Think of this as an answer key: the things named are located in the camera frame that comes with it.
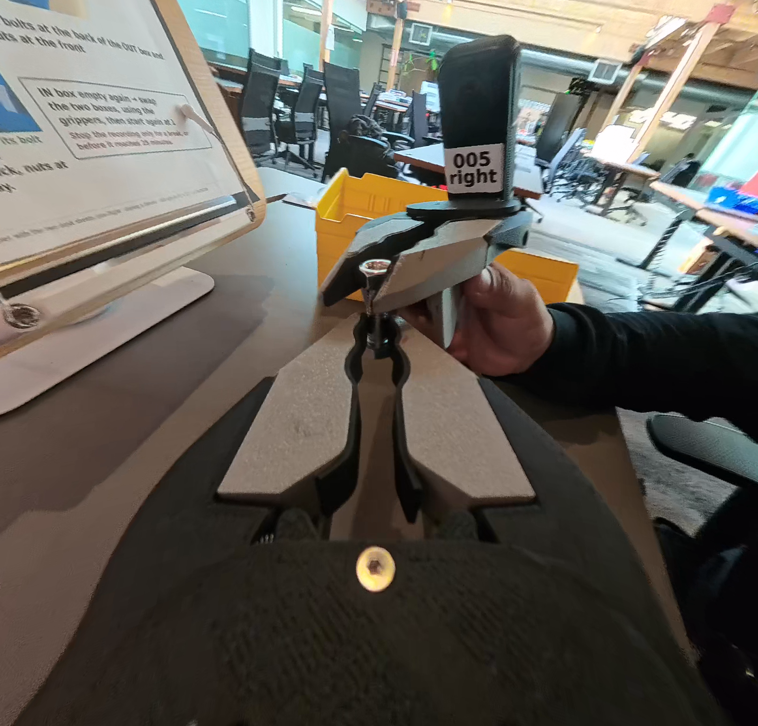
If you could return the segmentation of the black mesh desk chair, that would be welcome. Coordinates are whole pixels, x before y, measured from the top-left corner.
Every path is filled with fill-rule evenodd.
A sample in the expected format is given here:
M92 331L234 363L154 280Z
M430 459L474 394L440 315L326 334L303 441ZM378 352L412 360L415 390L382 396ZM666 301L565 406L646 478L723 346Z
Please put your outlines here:
M662 455L725 483L756 489L757 444L742 431L676 414L654 414L646 428Z

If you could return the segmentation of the wooden support post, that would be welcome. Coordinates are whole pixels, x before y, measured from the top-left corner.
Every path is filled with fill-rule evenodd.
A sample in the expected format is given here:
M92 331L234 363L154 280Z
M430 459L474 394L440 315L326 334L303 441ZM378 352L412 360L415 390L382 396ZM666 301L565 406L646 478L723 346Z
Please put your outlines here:
M404 23L404 19L400 17L395 19L393 41L390 51L390 65L387 71L386 91L393 90L396 83L397 67L403 40Z
M323 72L335 46L334 0L321 1L321 24L318 69Z
M717 4L706 16L661 90L655 105L635 134L629 162L634 162L644 151L662 116L670 110L717 31L732 19L735 10L736 6L731 3Z

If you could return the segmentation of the printed instruction sheet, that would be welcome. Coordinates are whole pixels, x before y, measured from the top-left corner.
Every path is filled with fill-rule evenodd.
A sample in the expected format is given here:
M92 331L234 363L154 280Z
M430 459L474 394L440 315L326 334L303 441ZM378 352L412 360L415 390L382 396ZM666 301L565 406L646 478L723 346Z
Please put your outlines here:
M2 268L242 190L155 0L2 0Z

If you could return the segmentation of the wooden document stand board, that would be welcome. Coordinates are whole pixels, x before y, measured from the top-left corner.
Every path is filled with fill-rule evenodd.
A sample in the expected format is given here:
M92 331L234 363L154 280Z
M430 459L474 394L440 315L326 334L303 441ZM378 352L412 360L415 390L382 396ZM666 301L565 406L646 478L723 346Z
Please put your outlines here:
M117 235L68 245L49 256L2 268L2 295L14 303L36 307L42 314L34 329L16 330L2 318L2 357L44 335L97 314L105 306L155 281L196 257L221 247L260 225L265 199L256 168L242 143L238 127L177 0L155 0L180 60L213 124L251 187L257 223L246 214L241 192L197 206L166 213L147 222L118 229Z

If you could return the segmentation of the yellow plastic bin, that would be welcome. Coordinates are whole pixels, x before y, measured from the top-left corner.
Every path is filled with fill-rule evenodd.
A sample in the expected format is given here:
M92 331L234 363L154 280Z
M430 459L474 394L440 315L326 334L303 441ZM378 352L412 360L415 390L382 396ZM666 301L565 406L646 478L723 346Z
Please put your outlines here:
M370 220L404 211L409 203L447 199L447 192L371 173L360 179L342 168L315 205L317 282L322 284L356 232ZM531 282L545 304L583 304L579 266L532 249L506 250L495 262Z

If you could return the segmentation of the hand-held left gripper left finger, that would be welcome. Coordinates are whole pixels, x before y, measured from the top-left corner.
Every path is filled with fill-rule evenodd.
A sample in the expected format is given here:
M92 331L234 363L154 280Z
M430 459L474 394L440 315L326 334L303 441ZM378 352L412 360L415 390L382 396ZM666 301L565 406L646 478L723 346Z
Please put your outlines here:
M221 500L331 516L358 476L362 317L353 314L282 367L218 486Z

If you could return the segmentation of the grey ventilation duct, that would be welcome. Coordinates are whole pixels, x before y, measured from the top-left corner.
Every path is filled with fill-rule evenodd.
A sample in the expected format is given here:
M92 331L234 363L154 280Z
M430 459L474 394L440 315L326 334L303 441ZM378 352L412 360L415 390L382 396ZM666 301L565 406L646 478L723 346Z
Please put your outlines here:
M479 38L484 38L484 35L433 26L429 47L434 48L438 53L443 55L451 47L459 43L468 43ZM594 58L526 44L522 44L522 61L524 66L584 79L589 78L591 70L595 65ZM659 94L668 78L668 73L646 68L636 79L634 89L647 91L651 94ZM744 106L748 105L755 93L755 87L736 87L697 77L691 77L680 91L680 95L687 100L712 105L724 105L738 110L742 110Z

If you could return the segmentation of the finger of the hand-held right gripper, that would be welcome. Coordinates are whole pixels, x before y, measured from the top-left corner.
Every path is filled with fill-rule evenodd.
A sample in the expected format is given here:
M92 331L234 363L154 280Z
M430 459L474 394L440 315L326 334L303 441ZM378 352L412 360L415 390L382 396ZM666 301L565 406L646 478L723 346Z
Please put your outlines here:
M477 275L486 264L491 219L451 221L400 253L374 297L387 313L427 300Z
M320 287L323 303L331 307L363 288L365 276L359 266L368 260L389 260L390 266L401 253L431 238L439 222L370 221L359 228Z

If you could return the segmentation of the person's right hand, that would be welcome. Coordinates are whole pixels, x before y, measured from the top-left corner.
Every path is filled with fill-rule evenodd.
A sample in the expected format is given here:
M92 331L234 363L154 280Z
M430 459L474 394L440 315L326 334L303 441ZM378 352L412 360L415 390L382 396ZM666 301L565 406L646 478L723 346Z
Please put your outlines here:
M492 263L461 285L448 353L481 376L529 369L552 344L554 321L536 287Z

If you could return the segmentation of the row of black office chairs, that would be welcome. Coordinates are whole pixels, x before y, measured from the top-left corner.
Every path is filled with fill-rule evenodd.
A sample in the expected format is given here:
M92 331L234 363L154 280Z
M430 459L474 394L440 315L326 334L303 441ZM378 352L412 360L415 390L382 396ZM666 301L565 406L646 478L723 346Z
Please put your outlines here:
M272 162L283 159L321 173L321 181L333 178L337 171L347 169L350 176L361 178L371 173L397 179L403 168L394 159L394 152L431 144L426 132L426 110L416 95L410 107L412 131L409 134L385 130L390 146L367 137L348 136L340 140L340 133L353 115L368 114L362 106L359 92L359 74L355 68L344 68L327 63L323 72L305 71L297 87L294 104L284 115L276 113L280 82L280 62L265 58L250 50L246 78L239 102L240 128L244 141L254 159L270 157ZM321 94L326 96L330 141L322 170L308 158L295 155L291 147L299 150L314 149L317 142L317 107Z

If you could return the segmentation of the small blue crate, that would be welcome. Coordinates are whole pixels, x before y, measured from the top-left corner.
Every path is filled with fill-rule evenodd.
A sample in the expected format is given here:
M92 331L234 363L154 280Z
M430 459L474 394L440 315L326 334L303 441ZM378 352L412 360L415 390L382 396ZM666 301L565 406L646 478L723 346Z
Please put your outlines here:
M742 213L757 215L757 197L746 194L739 188L729 186L714 186L706 198L706 208L723 213Z

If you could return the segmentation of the black bundled jacket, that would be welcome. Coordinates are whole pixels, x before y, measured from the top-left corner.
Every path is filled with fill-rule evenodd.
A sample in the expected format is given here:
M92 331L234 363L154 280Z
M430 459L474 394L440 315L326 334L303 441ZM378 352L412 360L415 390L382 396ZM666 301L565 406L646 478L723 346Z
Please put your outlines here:
M340 140L346 141L348 136L367 137L390 146L390 141L386 136L385 130L373 118L363 114L353 115L346 124L345 129L340 133Z

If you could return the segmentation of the person's right forearm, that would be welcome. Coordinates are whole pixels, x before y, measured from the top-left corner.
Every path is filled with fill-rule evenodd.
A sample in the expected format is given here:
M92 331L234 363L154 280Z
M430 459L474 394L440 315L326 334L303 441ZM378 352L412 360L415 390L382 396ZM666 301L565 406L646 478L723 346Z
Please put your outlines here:
M526 371L503 379L586 409L721 418L757 440L756 314L604 314L547 307L554 335Z

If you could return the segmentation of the silver bolt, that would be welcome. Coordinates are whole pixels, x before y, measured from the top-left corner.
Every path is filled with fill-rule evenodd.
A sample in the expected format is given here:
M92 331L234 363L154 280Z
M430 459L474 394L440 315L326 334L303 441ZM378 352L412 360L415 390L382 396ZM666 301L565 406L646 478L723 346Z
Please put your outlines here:
M384 273L365 276L365 284L362 288L368 319L366 346L374 353L376 359L389 356L396 339L396 318L387 312L380 312L374 304L384 277Z

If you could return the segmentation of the white stand base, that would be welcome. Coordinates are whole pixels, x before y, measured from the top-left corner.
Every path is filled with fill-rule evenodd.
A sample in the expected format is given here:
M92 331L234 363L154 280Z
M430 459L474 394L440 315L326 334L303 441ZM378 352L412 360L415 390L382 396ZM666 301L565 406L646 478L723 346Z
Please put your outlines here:
M180 267L1 359L1 415L22 407L214 289L211 276Z

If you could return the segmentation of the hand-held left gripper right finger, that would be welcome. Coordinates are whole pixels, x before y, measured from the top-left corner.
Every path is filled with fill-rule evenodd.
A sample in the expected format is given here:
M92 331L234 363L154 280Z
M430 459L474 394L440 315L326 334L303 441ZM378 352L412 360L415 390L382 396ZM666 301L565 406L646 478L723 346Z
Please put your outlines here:
M445 350L397 325L395 486L405 519L441 522L451 512L530 504L527 478L482 382Z

